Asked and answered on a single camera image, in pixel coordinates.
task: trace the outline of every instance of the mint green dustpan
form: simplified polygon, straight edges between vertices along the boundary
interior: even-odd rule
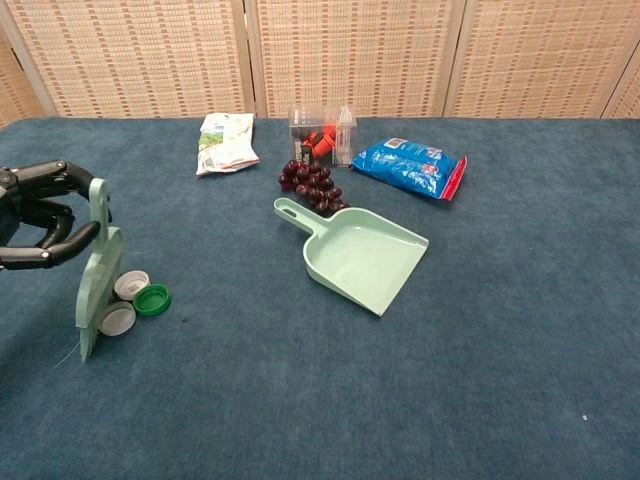
[[[362,208],[326,219],[288,198],[273,206],[311,234],[302,249],[311,278],[380,316],[429,246],[426,238]]]

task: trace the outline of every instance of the wicker background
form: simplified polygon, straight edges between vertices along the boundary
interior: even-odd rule
[[[609,118],[640,118],[640,44],[605,110]]]
[[[246,2],[257,4],[268,115],[285,116],[292,103],[348,103],[357,115],[442,113],[464,2]]]
[[[469,0],[445,115],[600,117],[640,0]]]
[[[252,109],[231,0],[8,0],[62,116]]]
[[[42,107],[0,29],[0,128],[39,115],[43,115]]]

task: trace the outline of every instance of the blue carpet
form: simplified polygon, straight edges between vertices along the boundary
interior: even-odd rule
[[[106,178],[125,269],[174,296],[60,363],[88,252],[0,273],[1,478],[640,477],[640,121],[360,120],[358,147],[469,156],[451,204],[335,171],[431,241],[381,320],[312,281],[273,213],[286,122],[257,121],[260,165],[197,179],[200,122],[0,132],[0,164]]]

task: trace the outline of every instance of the robotic hand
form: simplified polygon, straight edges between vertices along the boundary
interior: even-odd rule
[[[91,180],[86,170],[60,160],[0,167],[0,270],[51,268],[82,252],[98,235],[100,223],[89,222],[67,238],[75,220],[71,208],[46,199],[77,192],[88,200]],[[21,222],[47,233],[33,247],[7,246]]]

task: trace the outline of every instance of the dustpan handle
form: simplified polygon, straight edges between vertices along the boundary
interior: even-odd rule
[[[284,218],[289,223],[293,223],[305,232],[320,234],[327,229],[328,222],[324,218],[288,198],[281,197],[276,199],[273,202],[273,208],[276,215]]]

